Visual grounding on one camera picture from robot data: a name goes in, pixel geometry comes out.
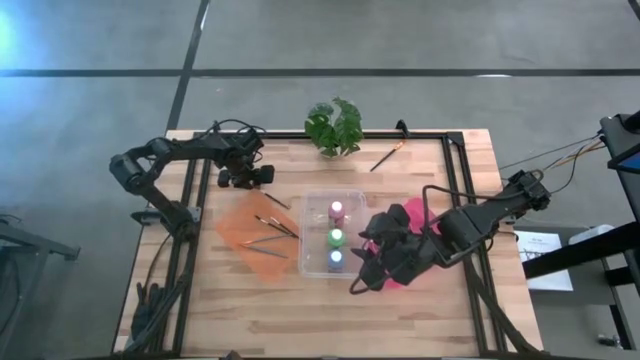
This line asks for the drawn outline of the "green artificial plant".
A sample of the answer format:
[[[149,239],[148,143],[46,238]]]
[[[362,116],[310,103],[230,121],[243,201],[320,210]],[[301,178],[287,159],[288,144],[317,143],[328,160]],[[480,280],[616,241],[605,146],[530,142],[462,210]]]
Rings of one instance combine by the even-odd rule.
[[[352,102],[334,97],[309,110],[304,131],[322,156],[349,156],[360,150],[364,138],[361,122],[362,115]]]

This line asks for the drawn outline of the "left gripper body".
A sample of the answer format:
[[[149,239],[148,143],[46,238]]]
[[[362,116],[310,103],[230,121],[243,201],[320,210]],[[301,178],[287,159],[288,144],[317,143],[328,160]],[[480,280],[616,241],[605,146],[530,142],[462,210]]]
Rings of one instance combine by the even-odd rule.
[[[264,165],[256,167],[254,162],[258,154],[259,151],[256,150],[252,153],[232,156],[221,168],[218,174],[218,186],[221,188],[227,188],[230,186],[234,187],[232,183],[232,176],[239,174],[244,176],[246,185],[247,175],[251,171],[258,172],[258,185],[255,188],[259,188],[262,184],[271,184],[274,180],[274,166]]]

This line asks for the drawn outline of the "orange translucent plastic tray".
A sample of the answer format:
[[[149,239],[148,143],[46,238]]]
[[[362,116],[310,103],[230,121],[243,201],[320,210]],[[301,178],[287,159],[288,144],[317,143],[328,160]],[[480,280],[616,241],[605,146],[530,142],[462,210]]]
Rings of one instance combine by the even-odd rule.
[[[298,225],[280,206],[260,191],[251,190],[239,194],[223,210],[223,214],[215,223],[216,233],[261,280],[278,281],[296,265],[300,243],[298,238],[284,238],[250,245],[282,253],[288,256],[288,259],[254,252],[241,245],[242,242],[249,240],[286,235],[261,223],[254,218],[254,215],[267,221],[271,221],[270,217],[274,217],[298,235]]]

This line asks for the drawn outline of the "pink translucent plastic tray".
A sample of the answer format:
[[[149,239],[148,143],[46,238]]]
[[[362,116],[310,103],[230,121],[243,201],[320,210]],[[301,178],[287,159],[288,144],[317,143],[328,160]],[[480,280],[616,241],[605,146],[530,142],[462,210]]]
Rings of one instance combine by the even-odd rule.
[[[426,221],[424,219],[424,206],[421,198],[414,197],[407,200],[404,203],[403,208],[405,209],[406,213],[409,216],[409,225],[408,225],[409,230],[412,233],[422,234],[423,227]],[[432,221],[436,218],[436,214],[433,211],[428,210],[427,213],[428,213],[427,220]],[[439,234],[439,230],[437,229],[435,224],[431,225],[431,228],[434,232]],[[379,246],[373,243],[372,240],[367,240],[366,243],[363,245],[364,245],[363,249],[370,250],[374,254],[376,254],[379,251]],[[388,280],[385,281],[382,289],[391,290],[391,289],[400,289],[402,287],[405,287],[405,285],[397,283],[392,278],[389,278]]]

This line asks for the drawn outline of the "black equipment stand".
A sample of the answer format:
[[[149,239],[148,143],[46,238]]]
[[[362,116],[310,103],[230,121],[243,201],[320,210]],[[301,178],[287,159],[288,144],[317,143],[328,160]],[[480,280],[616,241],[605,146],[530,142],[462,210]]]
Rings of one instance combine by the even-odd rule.
[[[600,120],[600,125],[602,140],[611,159],[631,149],[640,150],[640,110],[634,114],[605,117]],[[540,277],[621,253],[626,265],[605,270],[604,281],[611,291],[615,291],[618,286],[632,284],[640,296],[640,174],[616,173],[635,220],[597,237],[525,262],[527,277]]]

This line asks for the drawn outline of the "thin black paintbrush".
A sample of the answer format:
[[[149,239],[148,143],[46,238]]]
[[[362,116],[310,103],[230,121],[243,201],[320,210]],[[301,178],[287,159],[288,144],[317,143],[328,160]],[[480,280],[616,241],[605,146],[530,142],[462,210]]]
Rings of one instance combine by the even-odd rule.
[[[271,195],[271,194],[267,193],[266,191],[260,190],[260,192],[261,192],[264,196],[266,196],[268,199],[270,199],[271,201],[273,201],[273,202],[275,202],[276,204],[278,204],[279,206],[281,206],[281,207],[283,207],[283,208],[285,208],[285,209],[287,209],[287,210],[290,210],[290,209],[291,209],[291,206],[290,206],[290,205],[288,205],[288,204],[284,203],[283,201],[281,201],[281,200],[277,199],[276,197],[274,197],[273,195]]]

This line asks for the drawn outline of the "orange and black paintbrush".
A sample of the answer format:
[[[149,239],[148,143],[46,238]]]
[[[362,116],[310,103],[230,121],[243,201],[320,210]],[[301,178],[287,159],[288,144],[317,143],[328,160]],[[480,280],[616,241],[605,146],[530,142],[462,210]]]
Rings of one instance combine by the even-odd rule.
[[[375,171],[380,165],[382,165],[386,160],[388,160],[395,152],[397,152],[400,148],[402,148],[406,143],[406,140],[402,140],[398,142],[394,147],[385,154],[374,166],[372,166],[369,172]]]

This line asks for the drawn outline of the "white box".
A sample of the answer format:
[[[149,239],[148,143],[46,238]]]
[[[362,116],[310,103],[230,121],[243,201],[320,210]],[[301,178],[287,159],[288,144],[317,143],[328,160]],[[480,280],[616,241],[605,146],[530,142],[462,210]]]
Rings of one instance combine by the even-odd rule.
[[[588,239],[591,239],[593,237],[597,237],[599,235],[607,233],[613,229],[614,229],[614,226],[608,225],[608,224],[601,224],[595,227],[591,227],[588,230],[582,231],[578,234],[571,236],[568,240],[568,244],[574,245],[574,244],[586,241]]]

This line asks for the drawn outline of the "black-handled spoolie brush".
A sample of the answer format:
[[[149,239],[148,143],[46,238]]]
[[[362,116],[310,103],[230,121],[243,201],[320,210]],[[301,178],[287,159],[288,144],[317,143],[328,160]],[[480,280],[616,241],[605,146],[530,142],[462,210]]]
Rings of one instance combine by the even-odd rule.
[[[282,233],[284,233],[284,234],[286,234],[286,235],[289,235],[288,233],[286,233],[284,230],[282,230],[281,228],[279,228],[278,226],[276,226],[276,224],[275,224],[275,223],[273,223],[273,222],[271,222],[271,221],[267,221],[267,220],[265,220],[265,219],[263,219],[263,218],[259,217],[258,215],[254,215],[254,218],[256,218],[258,221],[260,221],[260,222],[261,222],[261,223],[263,223],[263,224],[266,224],[267,226],[269,226],[269,227],[271,227],[271,228],[274,228],[274,229],[276,229],[276,230],[278,230],[278,231],[280,231],[280,232],[282,232]]]

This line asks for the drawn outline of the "grey paintbrush with orange tip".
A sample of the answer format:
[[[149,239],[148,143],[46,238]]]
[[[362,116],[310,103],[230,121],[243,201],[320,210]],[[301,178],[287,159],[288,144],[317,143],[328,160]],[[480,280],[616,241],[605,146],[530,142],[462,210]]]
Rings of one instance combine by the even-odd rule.
[[[296,236],[293,235],[276,235],[276,236],[269,236],[269,237],[264,237],[264,238],[259,238],[259,239],[255,239],[255,240],[249,240],[246,242],[242,242],[241,245],[242,246],[249,246],[249,245],[253,245],[256,243],[262,243],[262,242],[267,242],[267,241],[271,241],[271,240],[279,240],[279,239],[284,239],[284,238],[297,238]]]

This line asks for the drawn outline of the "thin grey paintbrush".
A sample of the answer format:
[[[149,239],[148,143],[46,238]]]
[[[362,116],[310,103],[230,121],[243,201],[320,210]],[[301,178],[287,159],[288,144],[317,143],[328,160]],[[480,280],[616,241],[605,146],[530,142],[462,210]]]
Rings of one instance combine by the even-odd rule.
[[[265,248],[260,248],[260,247],[256,247],[256,246],[250,246],[250,245],[242,245],[245,249],[254,251],[254,252],[258,252],[258,253],[262,253],[262,254],[266,254],[266,255],[270,255],[270,256],[275,256],[278,258],[283,258],[283,259],[288,259],[288,256],[279,253],[279,252],[275,252],[269,249],[265,249]]]

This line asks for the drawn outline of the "white paper sheet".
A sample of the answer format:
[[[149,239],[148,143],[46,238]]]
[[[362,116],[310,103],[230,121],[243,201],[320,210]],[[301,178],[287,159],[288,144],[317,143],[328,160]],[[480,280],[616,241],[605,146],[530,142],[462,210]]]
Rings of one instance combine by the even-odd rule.
[[[558,234],[529,231],[516,231],[515,234],[517,235],[517,246],[522,263],[559,250],[562,247]],[[573,285],[567,270],[529,279],[527,285],[530,290],[535,291],[573,291]]]

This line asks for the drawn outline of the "black side table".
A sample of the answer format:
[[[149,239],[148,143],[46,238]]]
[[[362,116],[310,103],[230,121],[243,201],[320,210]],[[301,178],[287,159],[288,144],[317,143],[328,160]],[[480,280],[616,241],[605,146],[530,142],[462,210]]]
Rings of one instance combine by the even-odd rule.
[[[0,240],[12,243],[12,246],[3,247],[2,251],[7,252],[8,262],[13,266],[16,275],[16,302],[10,315],[0,327],[0,360],[3,360],[18,322],[22,318],[22,313],[36,292],[48,257],[52,254],[58,254],[66,261],[75,261],[80,253],[80,248],[22,230],[4,219],[0,219]],[[28,273],[26,279],[21,275],[17,259],[12,258],[12,254],[21,252],[33,258],[31,272]]]

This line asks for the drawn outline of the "black aluminium table frame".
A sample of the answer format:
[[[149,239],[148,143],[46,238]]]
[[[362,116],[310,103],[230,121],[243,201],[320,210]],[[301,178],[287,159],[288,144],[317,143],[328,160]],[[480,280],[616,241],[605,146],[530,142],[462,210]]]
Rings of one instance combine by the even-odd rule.
[[[404,147],[369,172],[398,141],[395,131],[370,132],[358,152],[328,159],[302,136],[285,132],[265,143],[275,167],[267,191],[300,230],[301,202],[316,189],[364,193],[367,216],[417,197],[426,185],[494,193],[500,181],[485,130],[417,130]],[[430,189],[435,212],[451,207]],[[196,257],[182,355],[247,358],[467,357],[494,348],[487,307],[472,300],[465,267],[434,268],[411,285],[352,295],[352,278],[315,278],[296,265],[280,280],[261,280],[215,231],[223,208],[240,193],[211,188]]]

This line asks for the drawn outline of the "clear plastic bin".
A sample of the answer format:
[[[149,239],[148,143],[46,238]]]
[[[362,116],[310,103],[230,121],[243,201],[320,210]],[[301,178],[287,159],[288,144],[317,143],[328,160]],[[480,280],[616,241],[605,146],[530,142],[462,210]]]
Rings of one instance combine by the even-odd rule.
[[[329,205],[340,201],[345,208],[344,222],[336,226],[328,216]],[[352,278],[360,269],[362,260],[352,253],[360,248],[363,239],[358,235],[365,228],[367,204],[364,193],[356,189],[316,189],[308,192],[301,202],[299,272],[315,278]],[[330,273],[327,268],[328,253],[332,248],[327,242],[331,229],[339,228],[346,235],[346,243],[340,249],[344,255],[342,273]]]

